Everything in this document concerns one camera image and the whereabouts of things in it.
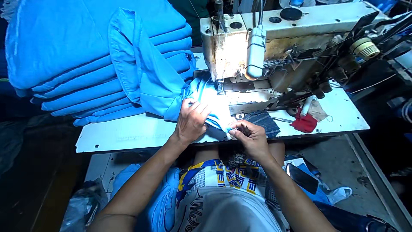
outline blue garment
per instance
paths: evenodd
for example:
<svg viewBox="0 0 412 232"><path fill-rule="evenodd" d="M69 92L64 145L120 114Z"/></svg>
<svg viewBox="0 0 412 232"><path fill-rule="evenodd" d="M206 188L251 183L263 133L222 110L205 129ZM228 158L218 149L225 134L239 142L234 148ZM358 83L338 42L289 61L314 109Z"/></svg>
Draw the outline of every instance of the blue garment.
<svg viewBox="0 0 412 232"><path fill-rule="evenodd" d="M21 0L7 28L10 83L29 89L107 56L108 22L119 7L140 15L148 37L189 28L165 0Z"/></svg>
<svg viewBox="0 0 412 232"><path fill-rule="evenodd" d="M100 106L103 106L105 104L108 104L116 100L120 100L125 97L126 97L126 94L123 91L120 91L117 93L106 95L104 97L96 98L96 99L93 99L87 102L82 102L74 106L70 106L70 107L66 107L66 108L54 111L51 113L51 115L64 116L64 115L74 114L74 113L85 111L85 110L88 110L94 107L100 107Z"/></svg>
<svg viewBox="0 0 412 232"><path fill-rule="evenodd" d="M113 191L110 198L119 191L139 168L140 164L131 164L116 176L113 181ZM167 171L149 204L147 204L144 211L138 216L136 231L168 232L173 228L179 172L178 168L170 168Z"/></svg>
<svg viewBox="0 0 412 232"><path fill-rule="evenodd" d="M106 122L106 121L111 121L114 119L119 119L119 118L125 118L133 115L138 115L144 113L144 109L140 107L139 105L135 104L131 107L128 107L126 109L118 110L117 111L109 113L111 110L114 110L113 108L106 109L104 111L98 111L94 113L92 116L82 118L82 119L76 119L73 123L75 126L82 126L82 125L87 125L89 123L100 123L100 122Z"/></svg>
<svg viewBox="0 0 412 232"><path fill-rule="evenodd" d="M106 103L106 104L104 104L100 107L94 107L94 108L91 108L91 109L88 109L88 110L85 110L85 111L81 111L81 112L72 114L72 116L73 116L73 118L85 118L87 116L93 115L94 112L98 112L98 111L108 109L108 108L111 108L111 107L115 107L115 106L119 106L119 105L130 104L130 103L131 103L131 101L127 97L124 97L122 99Z"/></svg>
<svg viewBox="0 0 412 232"><path fill-rule="evenodd" d="M166 0L22 0L7 31L10 81L75 125L143 112L177 121L191 97L213 106L206 122L228 132L226 98L210 75L192 79L191 32Z"/></svg>
<svg viewBox="0 0 412 232"><path fill-rule="evenodd" d="M177 121L187 97L213 106L208 124L228 132L232 121L224 96L216 94L210 74L189 85L155 49L143 30L142 19L131 10L118 9L109 23L109 50L124 92L145 112ZM189 61L195 64L192 57Z"/></svg>

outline fingers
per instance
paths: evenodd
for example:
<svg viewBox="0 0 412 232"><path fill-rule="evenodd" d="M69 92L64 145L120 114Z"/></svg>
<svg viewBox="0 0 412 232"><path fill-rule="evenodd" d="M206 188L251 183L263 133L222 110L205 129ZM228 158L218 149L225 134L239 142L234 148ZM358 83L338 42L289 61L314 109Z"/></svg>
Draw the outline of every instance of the fingers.
<svg viewBox="0 0 412 232"><path fill-rule="evenodd" d="M248 129L249 129L251 132L255 132L257 129L259 129L259 126L258 126L258 125L255 125L255 124L253 124L253 123L251 123L251 122L248 122L248 121L246 121L246 120L243 120L243 119L231 123L231 124L230 124L230 128L232 128L232 129L240 128L240 127L242 127L242 124L243 124L244 126L247 126Z"/></svg>
<svg viewBox="0 0 412 232"><path fill-rule="evenodd" d="M187 108L189 108L189 104L190 104L190 103L194 103L194 102L195 102L195 100L194 100L193 98L183 99L181 109L187 109Z"/></svg>
<svg viewBox="0 0 412 232"><path fill-rule="evenodd" d="M206 107L203 109L203 111L200 113L202 115L202 118L204 119L204 121L206 121L207 116L209 116L209 114L212 113L212 107L210 107L209 105L206 105Z"/></svg>
<svg viewBox="0 0 412 232"><path fill-rule="evenodd" d="M242 132L240 132L239 130L230 130L229 134L233 137L235 137L237 140L240 140L242 143L245 143L247 141L247 139L250 139L249 137L247 137L246 135L244 135Z"/></svg>
<svg viewBox="0 0 412 232"><path fill-rule="evenodd" d="M194 109L196 109L196 107L198 107L200 105L199 102L192 102L192 105L189 107L189 111L193 111Z"/></svg>
<svg viewBox="0 0 412 232"><path fill-rule="evenodd" d="M207 104L199 104L196 109L194 109L197 113L201 113L205 108L206 108Z"/></svg>

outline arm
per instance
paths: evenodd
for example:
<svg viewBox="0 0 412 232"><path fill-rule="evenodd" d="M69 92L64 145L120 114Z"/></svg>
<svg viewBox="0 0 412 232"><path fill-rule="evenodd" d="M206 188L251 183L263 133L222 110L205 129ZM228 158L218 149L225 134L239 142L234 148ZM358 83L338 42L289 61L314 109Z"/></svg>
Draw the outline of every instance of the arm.
<svg viewBox="0 0 412 232"><path fill-rule="evenodd" d="M210 112L207 105L183 100L173 134L119 189L88 231L133 231L136 217L152 198L167 170L190 143L206 132L204 123Z"/></svg>
<svg viewBox="0 0 412 232"><path fill-rule="evenodd" d="M245 136L236 128L246 125L251 135ZM262 165L269 176L278 203L290 226L296 232L336 231L316 205L300 187L283 171L282 167L270 154L265 129L245 120L231 125L229 133L240 140L248 155Z"/></svg>

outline industrial sewing machine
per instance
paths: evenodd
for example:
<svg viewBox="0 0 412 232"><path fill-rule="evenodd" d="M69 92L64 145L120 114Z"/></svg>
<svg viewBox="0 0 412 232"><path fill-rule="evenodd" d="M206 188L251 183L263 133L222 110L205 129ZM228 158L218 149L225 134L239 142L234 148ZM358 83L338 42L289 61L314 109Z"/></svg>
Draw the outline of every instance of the industrial sewing machine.
<svg viewBox="0 0 412 232"><path fill-rule="evenodd" d="M344 84L360 68L356 57L367 61L380 53L373 41L393 36L378 30L393 21L368 2L261 15L223 14L220 0L215 7L216 16L200 19L204 58L232 115L293 107L312 95L321 99L332 91L330 79ZM265 34L254 34L259 24ZM258 65L253 52L261 56ZM261 76L248 75L248 67L261 69Z"/></svg>

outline red cloth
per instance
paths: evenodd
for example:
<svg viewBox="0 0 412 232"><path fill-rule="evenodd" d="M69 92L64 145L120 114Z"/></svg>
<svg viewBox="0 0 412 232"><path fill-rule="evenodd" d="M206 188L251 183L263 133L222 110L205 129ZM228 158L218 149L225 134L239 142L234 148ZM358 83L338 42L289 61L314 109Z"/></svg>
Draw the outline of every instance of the red cloth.
<svg viewBox="0 0 412 232"><path fill-rule="evenodd" d="M295 115L296 120L292 122L291 126L295 128L295 130L302 131L304 133L311 133L318 121L312 117L310 114L306 114L305 117L300 116L300 112L302 108L297 108L297 114Z"/></svg>

